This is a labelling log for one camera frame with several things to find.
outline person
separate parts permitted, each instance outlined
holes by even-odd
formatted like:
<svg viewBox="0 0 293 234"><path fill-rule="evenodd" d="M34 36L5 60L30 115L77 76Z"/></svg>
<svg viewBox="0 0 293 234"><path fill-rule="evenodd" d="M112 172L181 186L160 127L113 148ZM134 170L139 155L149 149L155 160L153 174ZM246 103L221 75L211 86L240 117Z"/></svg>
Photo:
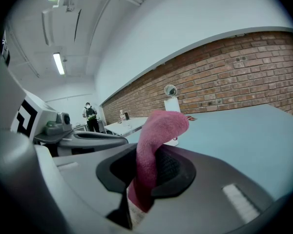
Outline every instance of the person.
<svg viewBox="0 0 293 234"><path fill-rule="evenodd" d="M97 133L100 132L97 121L97 111L90 106L89 102L86 103L86 106L83 109L83 117L87 119L89 131L94 132L95 130Z"/></svg>

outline pink sock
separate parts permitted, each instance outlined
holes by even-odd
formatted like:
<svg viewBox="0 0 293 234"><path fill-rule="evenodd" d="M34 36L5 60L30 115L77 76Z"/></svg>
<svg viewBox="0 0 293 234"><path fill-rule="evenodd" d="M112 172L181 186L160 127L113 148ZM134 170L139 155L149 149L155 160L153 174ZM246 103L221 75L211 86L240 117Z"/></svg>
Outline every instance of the pink sock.
<svg viewBox="0 0 293 234"><path fill-rule="evenodd" d="M137 173L128 190L128 199L147 213L153 201L151 190L156 187L156 150L189 128L188 119L179 112L154 111L142 127L137 145Z"/></svg>

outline fluorescent ceiling light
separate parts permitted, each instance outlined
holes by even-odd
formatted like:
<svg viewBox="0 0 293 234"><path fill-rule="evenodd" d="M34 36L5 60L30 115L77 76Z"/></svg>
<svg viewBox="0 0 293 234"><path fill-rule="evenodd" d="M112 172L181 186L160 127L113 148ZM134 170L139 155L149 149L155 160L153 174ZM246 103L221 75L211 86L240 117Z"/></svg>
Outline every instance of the fluorescent ceiling light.
<svg viewBox="0 0 293 234"><path fill-rule="evenodd" d="M59 53L54 53L53 58L54 58L55 64L57 65L57 68L59 70L60 75L64 75L64 69L63 69L63 66L62 66L60 54Z"/></svg>

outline blue table surface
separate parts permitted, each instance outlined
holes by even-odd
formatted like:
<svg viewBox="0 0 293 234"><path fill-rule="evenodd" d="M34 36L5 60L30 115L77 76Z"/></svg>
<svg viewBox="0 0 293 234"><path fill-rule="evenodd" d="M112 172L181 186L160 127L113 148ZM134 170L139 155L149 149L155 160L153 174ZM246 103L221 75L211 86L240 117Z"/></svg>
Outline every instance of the blue table surface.
<svg viewBox="0 0 293 234"><path fill-rule="evenodd" d="M275 200L293 191L293 116L269 105L189 114L177 147L219 158ZM141 130L126 137L139 140Z"/></svg>

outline red brick wall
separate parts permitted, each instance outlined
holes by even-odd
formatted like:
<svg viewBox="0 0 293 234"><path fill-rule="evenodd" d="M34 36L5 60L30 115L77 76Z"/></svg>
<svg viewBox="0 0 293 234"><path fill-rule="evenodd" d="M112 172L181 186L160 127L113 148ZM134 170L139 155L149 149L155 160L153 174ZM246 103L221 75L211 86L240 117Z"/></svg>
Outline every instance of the red brick wall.
<svg viewBox="0 0 293 234"><path fill-rule="evenodd" d="M293 115L293 35L257 32L183 53L146 73L103 104L108 124L119 110L145 117L164 110L164 87L177 87L182 113L269 103Z"/></svg>

